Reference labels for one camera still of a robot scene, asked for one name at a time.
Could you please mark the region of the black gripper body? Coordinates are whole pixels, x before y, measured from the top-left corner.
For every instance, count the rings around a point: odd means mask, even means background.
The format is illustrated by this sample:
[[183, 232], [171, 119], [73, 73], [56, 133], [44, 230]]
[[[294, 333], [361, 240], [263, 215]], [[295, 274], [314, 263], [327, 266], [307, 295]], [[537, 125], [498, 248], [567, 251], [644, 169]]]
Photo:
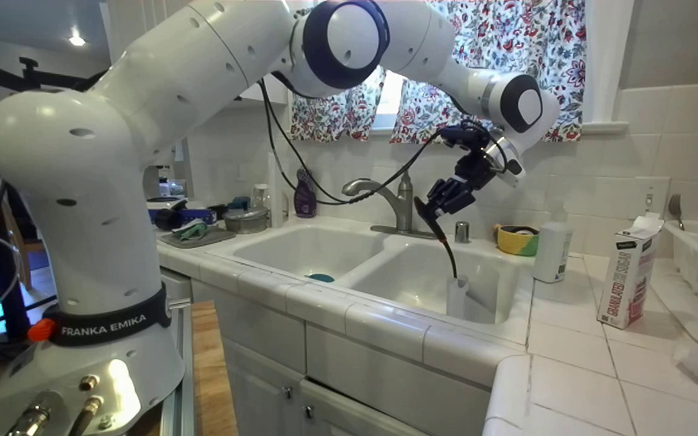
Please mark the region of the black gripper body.
[[519, 151], [504, 139], [489, 133], [479, 121], [461, 121], [439, 129], [447, 147], [457, 146], [464, 156], [456, 165], [456, 174], [469, 186], [483, 188], [495, 178], [517, 185], [524, 174]]

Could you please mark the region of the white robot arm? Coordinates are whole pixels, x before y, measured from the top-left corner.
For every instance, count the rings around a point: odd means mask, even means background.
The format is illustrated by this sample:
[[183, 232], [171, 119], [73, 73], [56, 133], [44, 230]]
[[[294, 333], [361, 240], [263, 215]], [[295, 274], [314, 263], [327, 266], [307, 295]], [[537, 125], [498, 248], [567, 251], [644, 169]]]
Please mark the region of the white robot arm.
[[266, 76], [314, 100], [386, 67], [495, 121], [495, 135], [440, 130], [467, 156], [417, 204], [424, 221], [464, 209], [492, 178], [520, 178], [559, 102], [529, 73], [456, 62], [452, 38], [426, 0], [191, 0], [89, 89], [1, 100], [0, 178], [46, 242], [58, 303], [0, 377], [0, 436], [117, 436], [183, 380], [142, 169]]

